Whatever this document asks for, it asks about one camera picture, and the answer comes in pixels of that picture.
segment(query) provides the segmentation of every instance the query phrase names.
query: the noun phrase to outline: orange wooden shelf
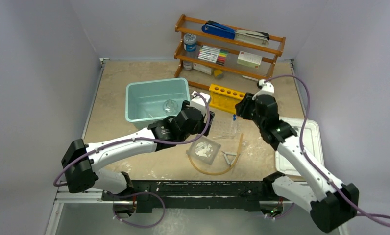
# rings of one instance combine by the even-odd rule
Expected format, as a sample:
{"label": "orange wooden shelf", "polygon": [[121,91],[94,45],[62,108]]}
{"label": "orange wooden shelf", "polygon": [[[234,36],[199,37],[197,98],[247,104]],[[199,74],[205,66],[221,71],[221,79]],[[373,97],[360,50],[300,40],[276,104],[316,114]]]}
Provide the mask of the orange wooden shelf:
{"label": "orange wooden shelf", "polygon": [[[188,29],[188,28],[184,27],[186,21],[195,22],[195,23],[199,23],[199,24],[205,24],[207,22],[205,20],[201,20],[201,19],[185,16],[184,14],[182,14],[179,17],[179,20],[178,20],[178,22],[175,25],[175,31],[176,32],[181,32],[181,40],[180,40],[180,42],[178,44],[178,47],[176,48],[176,51],[175,51],[175,54],[174,54],[174,58],[175,59],[179,59],[180,60],[180,64],[179,64],[178,69],[176,70],[175,77],[178,77],[180,75],[180,73],[182,71],[182,67],[183,67],[182,61],[184,61],[184,60],[185,61],[195,62],[195,63],[201,64],[201,65],[205,65],[205,66],[209,66],[209,67],[212,67],[212,68],[215,68],[215,69],[220,69],[220,70],[223,70],[223,71],[228,71],[228,72],[232,72],[232,73],[236,73],[236,74],[240,74],[240,75],[253,77],[253,78],[256,78],[258,80],[260,80],[260,79],[268,79],[268,78],[271,78],[273,76],[273,71],[274,71],[274,67],[275,67],[277,58],[280,57],[283,54],[283,49],[284,49],[284,46],[285,46],[285,43],[286,43],[286,38],[285,37],[277,37],[277,36],[274,36],[274,35],[270,35],[270,40],[271,41],[277,41],[277,42],[280,43],[278,49],[276,50],[276,49],[272,49],[272,48],[268,48],[268,47],[261,47],[261,46],[255,45],[255,44],[240,42],[240,41],[236,41],[236,40],[232,40],[232,39],[228,39],[228,38],[223,38],[223,37],[207,34],[207,33],[204,33],[202,31]],[[233,26],[229,26],[229,25],[226,25],[226,26],[230,27],[230,28],[232,28],[234,30],[238,30],[238,29],[244,30],[242,28],[237,28],[237,27],[233,27]],[[254,73],[246,72],[246,71],[243,71],[243,70],[231,68],[231,67],[228,67],[228,66],[225,66],[225,65],[218,65],[218,64],[215,64],[215,63],[212,63],[212,62],[208,62],[208,61],[204,61],[204,60],[200,60],[200,59],[197,59],[197,58],[191,58],[191,57],[188,57],[188,56],[185,56],[185,55],[182,54],[182,51],[184,50],[183,49],[183,36],[186,33],[190,33],[190,34],[194,34],[196,36],[210,38],[210,39],[214,39],[214,40],[225,42],[225,43],[230,43],[230,44],[234,44],[234,45],[238,45],[238,46],[242,46],[242,47],[247,47],[247,48],[251,48],[251,49],[255,49],[255,50],[271,53],[271,54],[274,54],[274,56],[273,56],[273,58],[266,58],[266,57],[262,58],[263,62],[270,63],[270,66],[269,66],[269,69],[268,69],[266,75],[254,74]],[[211,44],[211,43],[204,43],[204,42],[201,42],[199,40],[197,41],[197,45],[199,45],[199,46],[207,45],[207,46],[222,48],[224,50],[229,51],[229,53],[236,54],[236,55],[238,55],[240,53],[239,51],[231,49],[231,48],[225,48],[225,47],[217,46],[217,45],[214,45],[214,44]],[[204,90],[208,90],[208,88],[209,88],[209,86],[207,86],[207,85],[203,85],[203,84],[199,84],[199,83],[195,83],[195,82],[189,82],[189,85],[197,87],[197,88],[201,88],[201,89],[204,89]]]}

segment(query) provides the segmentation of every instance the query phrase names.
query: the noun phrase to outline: small box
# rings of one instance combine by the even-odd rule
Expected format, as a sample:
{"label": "small box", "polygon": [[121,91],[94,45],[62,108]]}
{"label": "small box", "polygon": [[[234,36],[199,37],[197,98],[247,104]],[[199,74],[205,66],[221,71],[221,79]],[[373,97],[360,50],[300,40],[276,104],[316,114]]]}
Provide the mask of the small box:
{"label": "small box", "polygon": [[215,156],[219,153],[220,148],[221,144],[203,136],[191,144],[187,154],[205,162],[208,165],[212,165],[212,162],[214,161]]}
{"label": "small box", "polygon": [[212,68],[205,66],[205,65],[198,64],[198,63],[194,63],[194,70],[204,72],[208,75],[212,74]]}
{"label": "small box", "polygon": [[221,78],[224,77],[224,74],[222,73],[221,70],[214,70],[214,77],[215,77],[216,79],[221,79]]}
{"label": "small box", "polygon": [[240,51],[240,54],[238,55],[237,59],[237,64],[258,69],[262,59],[263,58],[259,55]]}
{"label": "small box", "polygon": [[[297,133],[302,129],[303,119],[280,117],[287,122]],[[313,154],[320,164],[325,165],[323,160],[322,142],[320,140],[319,126],[315,121],[308,120],[303,131],[303,144]],[[286,175],[301,176],[297,169],[278,151],[275,152],[276,170]]]}

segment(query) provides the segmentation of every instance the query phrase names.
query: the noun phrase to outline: white plastic container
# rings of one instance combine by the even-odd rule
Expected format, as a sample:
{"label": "white plastic container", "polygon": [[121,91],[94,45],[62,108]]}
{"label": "white plastic container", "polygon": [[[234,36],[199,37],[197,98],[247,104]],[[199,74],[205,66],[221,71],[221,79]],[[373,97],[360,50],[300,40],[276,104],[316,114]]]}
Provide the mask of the white plastic container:
{"label": "white plastic container", "polygon": [[[303,119],[280,117],[281,120],[292,126],[297,134],[300,134]],[[303,144],[315,156],[315,158],[323,165],[322,143],[320,140],[319,126],[315,121],[307,120],[305,131],[303,133]],[[290,162],[284,158],[278,151],[275,153],[276,169],[286,175],[300,176],[299,172],[293,167]]]}
{"label": "white plastic container", "polygon": [[[167,116],[177,115],[184,100],[190,100],[185,78],[130,83],[126,88],[126,120],[143,129]],[[176,108],[166,113],[164,104],[168,101],[176,103]]]}

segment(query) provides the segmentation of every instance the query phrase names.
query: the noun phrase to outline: white box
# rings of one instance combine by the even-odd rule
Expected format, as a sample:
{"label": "white box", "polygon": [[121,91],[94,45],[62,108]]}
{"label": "white box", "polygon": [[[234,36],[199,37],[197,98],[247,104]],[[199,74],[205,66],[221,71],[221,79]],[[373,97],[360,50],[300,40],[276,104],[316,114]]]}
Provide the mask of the white box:
{"label": "white box", "polygon": [[237,59],[237,64],[258,69],[262,59],[263,58],[259,55],[240,51],[240,54],[238,55]]}
{"label": "white box", "polygon": [[[299,135],[302,128],[303,119],[280,117],[281,120],[292,126]],[[322,152],[322,142],[320,140],[319,126],[315,121],[308,120],[303,132],[303,144],[313,154],[313,156],[325,166]],[[276,170],[286,175],[301,176],[294,166],[283,157],[278,151],[275,152]]]}
{"label": "white box", "polygon": [[198,71],[204,72],[208,75],[212,75],[212,68],[205,66],[205,65],[198,64],[198,63],[194,63],[194,70],[198,70]]}

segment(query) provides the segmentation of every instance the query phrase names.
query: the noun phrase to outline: tabletop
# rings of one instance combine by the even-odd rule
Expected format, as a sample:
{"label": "tabletop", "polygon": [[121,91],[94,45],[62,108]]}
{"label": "tabletop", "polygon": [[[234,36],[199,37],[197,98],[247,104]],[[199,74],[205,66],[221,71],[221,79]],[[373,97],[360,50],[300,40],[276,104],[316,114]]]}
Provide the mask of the tabletop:
{"label": "tabletop", "polygon": [[[125,119],[126,86],[132,82],[173,78],[177,66],[178,61],[107,61],[84,142],[102,142],[136,132],[138,129]],[[291,73],[290,63],[278,62],[273,76]],[[180,76],[206,85],[213,83],[240,92],[257,92],[255,81],[232,73],[225,73],[221,80],[194,70],[182,71]],[[303,118],[293,78],[279,78],[273,80],[272,84],[275,88],[274,97],[280,116]],[[190,91],[194,90],[209,93],[190,87]],[[216,112],[215,120],[221,123],[221,127],[225,127],[225,123],[232,121],[232,114],[214,108],[211,110]],[[149,180],[262,180],[274,173],[276,171],[274,150],[261,139],[255,124],[250,120],[239,118],[236,121],[236,127],[237,132],[232,138],[220,139],[214,131],[208,136],[209,139],[221,145],[220,150],[236,152],[239,137],[241,133],[244,135],[241,154],[236,166],[223,175],[205,175],[195,170],[186,154],[190,144],[133,156],[108,165],[106,168],[128,172],[132,179]],[[193,161],[200,169],[208,172],[221,172],[228,168],[221,152],[217,154],[211,165],[198,159],[193,159]]]}

